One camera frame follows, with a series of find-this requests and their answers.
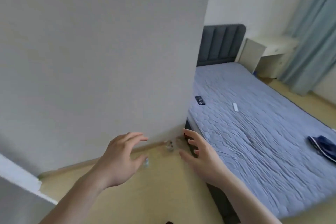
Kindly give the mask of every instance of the headboard panel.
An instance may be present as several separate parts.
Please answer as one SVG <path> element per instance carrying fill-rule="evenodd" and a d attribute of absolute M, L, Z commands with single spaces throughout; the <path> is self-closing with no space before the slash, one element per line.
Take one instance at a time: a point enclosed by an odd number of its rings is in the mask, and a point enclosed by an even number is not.
<path fill-rule="evenodd" d="M 196 66 L 234 62 L 245 32 L 242 24 L 204 26 Z"/>

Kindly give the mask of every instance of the blue mattress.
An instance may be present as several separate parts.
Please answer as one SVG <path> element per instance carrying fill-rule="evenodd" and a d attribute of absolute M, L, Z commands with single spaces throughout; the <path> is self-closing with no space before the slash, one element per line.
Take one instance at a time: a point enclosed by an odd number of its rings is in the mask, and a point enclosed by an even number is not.
<path fill-rule="evenodd" d="M 193 99 L 193 129 L 275 216 L 296 215 L 336 193 L 336 165 L 305 139 L 323 135 L 336 142 L 335 131 L 242 65 L 197 67 L 194 96 L 206 105 Z"/>

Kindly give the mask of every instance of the blue curtain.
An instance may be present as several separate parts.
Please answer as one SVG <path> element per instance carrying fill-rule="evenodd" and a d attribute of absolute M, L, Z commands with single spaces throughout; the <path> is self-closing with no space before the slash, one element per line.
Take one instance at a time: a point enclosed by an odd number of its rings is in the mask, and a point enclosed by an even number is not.
<path fill-rule="evenodd" d="M 336 0 L 302 0 L 286 34 L 300 43 L 279 80 L 304 95 L 336 64 Z"/>

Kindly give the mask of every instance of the gray headboard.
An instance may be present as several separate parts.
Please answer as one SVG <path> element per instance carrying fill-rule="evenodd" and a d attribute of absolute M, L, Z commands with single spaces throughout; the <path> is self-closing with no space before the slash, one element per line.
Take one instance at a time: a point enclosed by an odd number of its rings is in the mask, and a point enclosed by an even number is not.
<path fill-rule="evenodd" d="M 204 26 L 197 66 L 234 62 L 245 32 L 242 24 Z"/>

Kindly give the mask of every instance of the white desk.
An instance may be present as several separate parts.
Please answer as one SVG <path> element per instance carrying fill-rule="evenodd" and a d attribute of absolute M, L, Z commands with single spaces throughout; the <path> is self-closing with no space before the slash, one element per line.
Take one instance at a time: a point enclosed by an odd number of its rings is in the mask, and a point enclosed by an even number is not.
<path fill-rule="evenodd" d="M 251 73 L 276 78 L 298 43 L 287 36 L 248 38 L 238 62 Z"/>

